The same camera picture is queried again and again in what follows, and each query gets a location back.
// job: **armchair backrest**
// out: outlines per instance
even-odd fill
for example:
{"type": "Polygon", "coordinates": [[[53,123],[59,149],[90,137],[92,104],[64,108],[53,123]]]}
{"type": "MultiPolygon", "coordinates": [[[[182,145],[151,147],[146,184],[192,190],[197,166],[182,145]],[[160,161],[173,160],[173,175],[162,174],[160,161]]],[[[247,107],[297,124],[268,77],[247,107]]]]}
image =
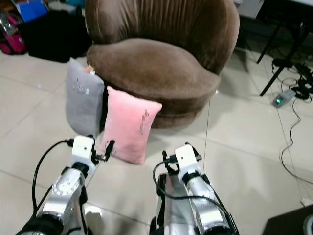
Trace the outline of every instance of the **armchair backrest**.
{"type": "Polygon", "coordinates": [[[170,43],[219,74],[239,32],[233,0],[87,0],[86,21],[96,44],[128,38],[170,43]]]}

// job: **black bag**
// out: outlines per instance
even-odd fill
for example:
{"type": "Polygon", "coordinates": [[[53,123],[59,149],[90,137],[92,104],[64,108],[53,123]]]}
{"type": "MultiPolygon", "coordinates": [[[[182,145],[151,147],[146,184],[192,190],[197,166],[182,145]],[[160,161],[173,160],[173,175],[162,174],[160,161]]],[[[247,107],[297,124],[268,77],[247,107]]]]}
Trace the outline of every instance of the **black bag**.
{"type": "Polygon", "coordinates": [[[67,62],[83,55],[91,45],[85,18],[67,11],[46,15],[19,26],[30,56],[67,62]]]}

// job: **gray pillow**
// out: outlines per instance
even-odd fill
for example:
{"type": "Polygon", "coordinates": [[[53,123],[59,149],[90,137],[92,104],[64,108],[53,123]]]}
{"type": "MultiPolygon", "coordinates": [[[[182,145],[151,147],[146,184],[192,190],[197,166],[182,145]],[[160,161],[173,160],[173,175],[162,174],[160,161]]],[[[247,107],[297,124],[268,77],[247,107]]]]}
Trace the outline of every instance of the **gray pillow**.
{"type": "Polygon", "coordinates": [[[67,71],[66,114],[69,125],[79,135],[99,134],[104,83],[100,77],[86,73],[84,67],[70,59],[67,71]]]}

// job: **armchair seat cushion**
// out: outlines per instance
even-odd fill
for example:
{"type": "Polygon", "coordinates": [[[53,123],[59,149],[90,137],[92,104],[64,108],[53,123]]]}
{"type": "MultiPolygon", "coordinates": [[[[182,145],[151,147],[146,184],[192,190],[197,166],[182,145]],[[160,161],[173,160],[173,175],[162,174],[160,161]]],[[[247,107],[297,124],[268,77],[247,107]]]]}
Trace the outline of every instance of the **armchair seat cushion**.
{"type": "Polygon", "coordinates": [[[186,50],[148,39],[92,45],[87,61],[108,85],[161,103],[154,128],[192,122],[220,82],[186,50]]]}

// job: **blue object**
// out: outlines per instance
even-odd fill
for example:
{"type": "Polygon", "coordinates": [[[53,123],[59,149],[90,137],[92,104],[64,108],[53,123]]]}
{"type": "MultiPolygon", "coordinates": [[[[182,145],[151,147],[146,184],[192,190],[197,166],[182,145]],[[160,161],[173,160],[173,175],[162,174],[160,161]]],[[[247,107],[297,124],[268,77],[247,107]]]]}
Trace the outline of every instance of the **blue object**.
{"type": "Polygon", "coordinates": [[[85,8],[85,0],[68,0],[65,2],[65,4],[85,8]]]}
{"type": "Polygon", "coordinates": [[[42,0],[28,0],[21,2],[16,4],[16,8],[25,23],[43,16],[48,12],[45,3],[42,0]]]}

